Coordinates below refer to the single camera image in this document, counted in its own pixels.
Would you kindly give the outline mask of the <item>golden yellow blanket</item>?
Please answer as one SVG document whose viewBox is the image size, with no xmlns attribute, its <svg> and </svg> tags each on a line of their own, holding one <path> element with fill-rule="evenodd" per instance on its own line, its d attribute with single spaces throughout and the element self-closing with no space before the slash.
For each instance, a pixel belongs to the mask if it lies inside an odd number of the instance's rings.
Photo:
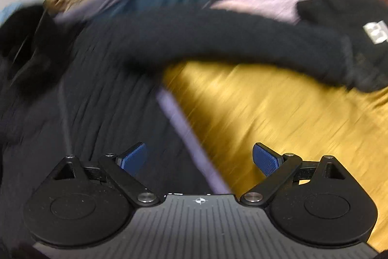
<svg viewBox="0 0 388 259">
<path fill-rule="evenodd" d="M 269 65 L 201 62 L 170 67 L 162 81 L 234 194 L 263 178 L 252 161 L 257 142 L 307 161 L 333 155 L 376 203 L 369 242 L 387 248 L 386 89 L 363 93 Z"/>
</svg>

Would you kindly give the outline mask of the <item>black garment with white label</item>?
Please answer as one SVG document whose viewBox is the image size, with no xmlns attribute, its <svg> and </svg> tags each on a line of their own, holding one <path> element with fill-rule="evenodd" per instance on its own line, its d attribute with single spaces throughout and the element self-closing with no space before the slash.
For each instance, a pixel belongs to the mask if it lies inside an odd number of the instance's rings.
<svg viewBox="0 0 388 259">
<path fill-rule="evenodd" d="M 332 28 L 352 45 L 353 83 L 363 92 L 387 87 L 387 4 L 382 0 L 304 0 L 301 19 Z"/>
</svg>

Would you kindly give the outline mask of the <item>lavender printed bed sheet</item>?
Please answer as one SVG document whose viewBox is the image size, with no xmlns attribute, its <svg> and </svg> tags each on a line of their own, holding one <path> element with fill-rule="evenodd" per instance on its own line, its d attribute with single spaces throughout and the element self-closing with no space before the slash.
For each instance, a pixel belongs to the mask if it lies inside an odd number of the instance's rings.
<svg viewBox="0 0 388 259">
<path fill-rule="evenodd" d="M 295 24 L 299 20 L 296 9 L 298 1 L 302 0 L 216 0 L 210 7 L 235 12 L 248 12 Z M 229 193 L 229 186 L 211 163 L 173 94 L 162 87 L 156 93 L 156 99 L 186 145 L 195 166 L 204 176 L 211 190 L 216 194 Z"/>
</svg>

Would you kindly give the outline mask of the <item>black quilted jacket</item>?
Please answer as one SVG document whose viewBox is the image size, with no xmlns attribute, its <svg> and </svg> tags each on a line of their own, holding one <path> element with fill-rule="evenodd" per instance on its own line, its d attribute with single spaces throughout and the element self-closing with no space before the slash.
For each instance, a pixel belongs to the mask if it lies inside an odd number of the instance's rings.
<svg viewBox="0 0 388 259">
<path fill-rule="evenodd" d="M 158 74 L 184 60 L 272 63 L 332 85 L 354 83 L 350 42 L 323 27 L 198 7 L 66 27 L 41 6 L 21 8 L 1 26 L 3 258 L 30 242 L 23 206 L 67 154 L 92 161 L 143 141 L 150 188 L 209 188 L 156 100 Z"/>
</svg>

